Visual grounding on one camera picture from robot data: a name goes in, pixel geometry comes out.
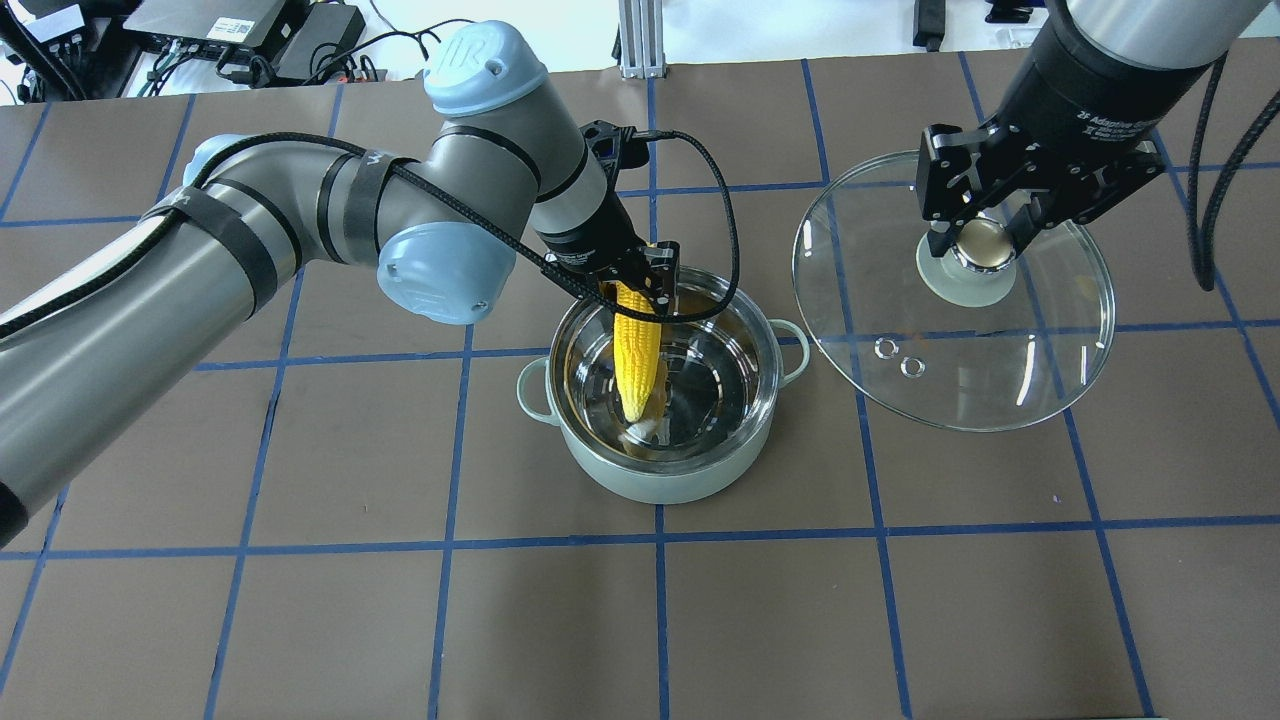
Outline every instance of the blue joint cap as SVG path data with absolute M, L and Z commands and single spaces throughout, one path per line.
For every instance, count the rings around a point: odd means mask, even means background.
M 205 169 L 205 163 L 207 163 L 210 158 L 225 150 L 230 146 L 230 143 L 244 140 L 246 137 L 248 136 L 232 133 L 215 135 L 214 137 L 201 142 L 200 147 L 196 147 L 196 154 L 191 158 L 191 161 L 187 163 L 187 167 L 182 170 L 182 184 L 191 184 L 195 182 L 196 176 L 200 174 L 200 170 Z
M 449 325 L 485 319 L 516 251 L 471 223 L 428 223 L 396 233 L 378 255 L 378 286 L 397 305 Z
M 422 73 L 435 111 L 447 118 L 502 108 L 544 82 L 547 65 L 520 31 L 499 20 L 468 24 L 453 33 Z

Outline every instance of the glass lid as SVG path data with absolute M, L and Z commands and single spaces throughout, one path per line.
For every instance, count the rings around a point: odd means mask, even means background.
M 1052 418 L 1098 378 L 1115 334 L 1093 238 L 1064 223 L 1014 260 L 1001 223 L 1027 201 L 1015 193 L 932 258 L 915 159 L 868 160 L 805 213 L 791 275 L 809 334 L 858 389 L 922 423 L 993 432 Z

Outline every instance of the tiled surface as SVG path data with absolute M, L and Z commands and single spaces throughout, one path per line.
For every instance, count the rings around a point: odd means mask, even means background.
M 1256 113 L 1275 46 L 1233 54 L 1222 136 Z M 704 140 L 737 188 L 744 288 L 795 319 L 787 252 L 823 178 L 924 124 L 972 127 L 1020 58 L 553 82 L 580 122 Z M 204 135 L 330 123 L 422 156 L 440 118 L 417 82 L 56 105 L 38 135 L 38 111 L 0 109 L 0 304 L 118 234 Z M 396 307 L 367 269 L 312 264 L 296 306 L 282 291 L 0 551 L 0 717 L 1265 716 L 1275 172 L 1243 170 L 1228 199 L 1230 296 L 1190 278 L 1183 174 L 1091 227 L 1120 333 L 1071 413 L 931 430 L 815 356 L 750 471 L 664 509 L 603 491 L 520 413 L 516 374 L 570 305 L 527 264 L 471 329 Z M 621 188 L 641 237 L 722 269 L 709 184 L 671 142 Z

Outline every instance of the pot handle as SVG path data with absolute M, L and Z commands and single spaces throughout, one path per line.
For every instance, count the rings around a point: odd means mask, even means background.
M 520 377 L 516 378 L 516 402 L 520 404 L 520 409 L 525 411 L 525 415 L 538 420 L 539 423 L 547 423 L 548 425 L 559 425 L 559 418 L 556 416 L 554 407 L 550 413 L 544 414 L 534 410 L 529 406 L 529 401 L 525 400 L 525 387 L 529 386 L 529 378 L 540 368 L 543 370 L 543 377 L 547 377 L 547 364 L 550 357 L 539 357 L 532 363 L 525 365 L 525 369 L 520 372 Z
M 796 337 L 796 340 L 800 341 L 800 352 L 803 354 L 800 356 L 800 366 L 796 368 L 795 370 L 791 370 L 790 373 L 782 375 L 782 382 L 778 383 L 778 387 L 783 388 L 783 387 L 787 387 L 788 384 L 791 384 L 791 380 L 799 378 L 800 373 L 803 373 L 804 369 L 809 366 L 809 338 L 805 337 L 804 331 L 801 331 L 799 325 L 796 325 L 795 323 L 792 323 L 790 320 L 782 320 L 782 319 L 778 319 L 778 318 L 769 318 L 769 324 L 773 325 L 774 329 L 786 331 L 786 332 L 794 334 Z

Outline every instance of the white floor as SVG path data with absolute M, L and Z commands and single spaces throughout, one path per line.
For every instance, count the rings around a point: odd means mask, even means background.
M 457 5 L 420 0 L 372 1 L 397 28 L 407 31 L 457 17 L 453 13 L 460 12 Z M 364 12 L 365 38 L 389 29 L 370 8 L 370 0 L 348 0 L 348 4 Z M 669 64 L 920 53 L 911 46 L 913 6 L 914 0 L 666 0 L 663 45 Z M 500 19 L 520 28 L 552 72 L 613 65 L 611 51 L 618 18 L 612 3 L 483 0 L 467 8 L 471 19 Z M 1047 17 L 1044 10 L 1036 10 L 1027 26 L 991 26 L 983 22 L 987 8 L 984 0 L 948 0 L 942 49 L 1024 46 Z M 457 27 L 461 26 L 442 28 L 442 38 Z M 1280 9 L 1275 4 L 1268 6 L 1244 36 L 1280 36 Z M 407 38 L 384 40 L 367 54 L 379 68 L 389 69 L 392 79 L 412 77 L 422 67 L 417 46 Z M 145 56 L 140 67 L 147 67 L 151 59 Z M 0 61 L 0 79 L 14 86 L 19 78 L 20 70 Z M 142 79 L 136 77 L 132 94 L 141 86 Z M 237 88 L 214 76 L 209 63 L 189 63 L 174 73 L 164 94 Z M 0 92 L 0 104 L 9 102 L 8 94 Z

